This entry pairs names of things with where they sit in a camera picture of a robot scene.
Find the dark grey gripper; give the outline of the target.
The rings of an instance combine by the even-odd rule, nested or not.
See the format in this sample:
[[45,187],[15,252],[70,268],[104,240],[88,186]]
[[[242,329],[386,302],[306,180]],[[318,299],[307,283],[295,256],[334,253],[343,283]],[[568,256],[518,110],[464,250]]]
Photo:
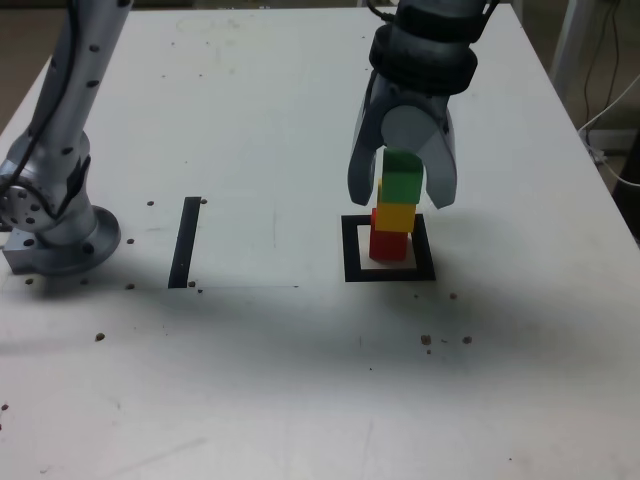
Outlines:
[[[448,96],[416,92],[376,71],[371,73],[356,122],[347,172],[353,203],[364,206],[371,198],[376,152],[383,140],[387,147],[412,154],[421,161],[426,171],[426,193],[437,209],[454,203],[458,175],[448,102]],[[381,106],[395,108],[384,116]]]

